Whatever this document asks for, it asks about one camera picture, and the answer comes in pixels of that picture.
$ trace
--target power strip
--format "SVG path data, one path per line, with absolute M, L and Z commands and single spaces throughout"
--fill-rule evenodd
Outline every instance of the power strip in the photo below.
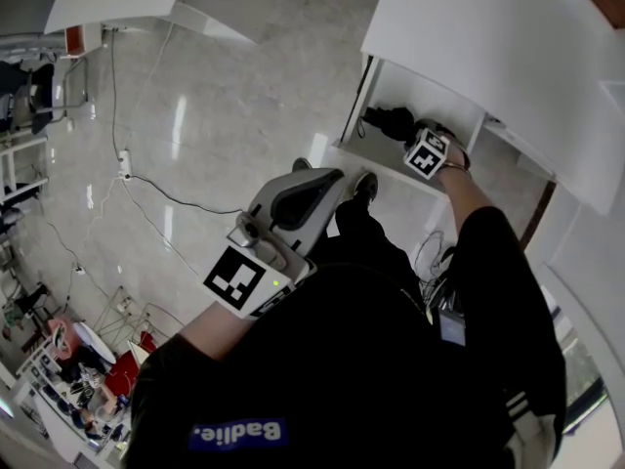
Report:
M 124 181 L 130 181 L 130 176 L 133 175 L 132 168 L 130 166 L 130 152 L 123 150 L 119 152 L 119 176 Z

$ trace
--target white tile floor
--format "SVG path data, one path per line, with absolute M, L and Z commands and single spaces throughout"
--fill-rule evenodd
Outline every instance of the white tile floor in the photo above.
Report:
M 30 200 L 15 237 L 30 276 L 45 281 L 61 303 L 70 289 L 69 306 L 90 325 L 120 285 L 140 305 L 192 320 L 211 303 L 201 286 L 206 254 L 229 232 L 233 216 L 178 205 L 138 180 L 116 180 L 113 129 L 118 148 L 131 153 L 134 174 L 186 202 L 246 208 L 264 182 L 308 154 L 315 133 L 340 136 L 376 3 L 280 0 L 266 41 L 255 46 L 177 26 L 167 40 L 165 21 L 152 33 L 117 33 L 114 125 L 109 35 L 107 47 L 90 57 L 93 104 L 72 114 L 73 130 L 65 122 L 48 130 L 45 216 Z M 521 222 L 542 192 L 526 184 L 520 183 L 527 188 Z M 433 205 L 430 196 L 382 179 L 372 213 L 410 253 Z M 70 282 L 76 258 L 88 274 Z M 165 334 L 180 328 L 157 309 L 149 312 Z

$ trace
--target blue logo patch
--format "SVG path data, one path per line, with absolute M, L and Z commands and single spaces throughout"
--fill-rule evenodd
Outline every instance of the blue logo patch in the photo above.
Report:
M 283 418 L 247 418 L 223 424 L 196 425 L 188 449 L 231 451 L 241 448 L 286 447 L 289 444 Z

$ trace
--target marble floor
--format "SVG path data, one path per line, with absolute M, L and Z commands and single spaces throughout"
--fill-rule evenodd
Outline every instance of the marble floor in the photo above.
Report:
M 102 315 L 123 286 L 135 313 L 145 308 L 162 335 L 178 331 L 211 303 L 201 285 L 207 253 L 234 216 L 180 205 L 138 179 L 120 181 L 114 146 L 130 152 L 135 175 L 178 200 L 246 208 L 267 180 L 308 154 L 315 134 L 340 136 L 377 1 L 280 0 L 260 45 L 166 21 L 152 32 L 115 33 L 114 42 L 109 33 L 89 57 L 92 101 L 48 130 L 40 163 L 50 182 L 40 201 L 24 205 L 13 239 L 28 275 L 45 281 L 60 305 L 69 296 L 70 310 L 92 326 L 115 320 Z M 410 252 L 435 199 L 390 179 L 380 188 L 372 213 Z M 541 191 L 532 183 L 528 203 Z M 86 273 L 74 272 L 76 264 Z M 117 347 L 132 331 L 104 340 Z

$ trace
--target black shirt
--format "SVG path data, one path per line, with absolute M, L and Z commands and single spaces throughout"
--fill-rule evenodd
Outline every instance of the black shirt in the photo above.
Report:
M 321 269 L 225 362 L 174 337 L 142 367 L 126 466 L 249 457 L 503 466 L 512 434 L 503 391 L 516 387 L 557 417 L 559 433 L 562 354 L 501 212 L 466 221 L 451 269 L 466 348 L 441 341 L 396 283 L 358 263 Z

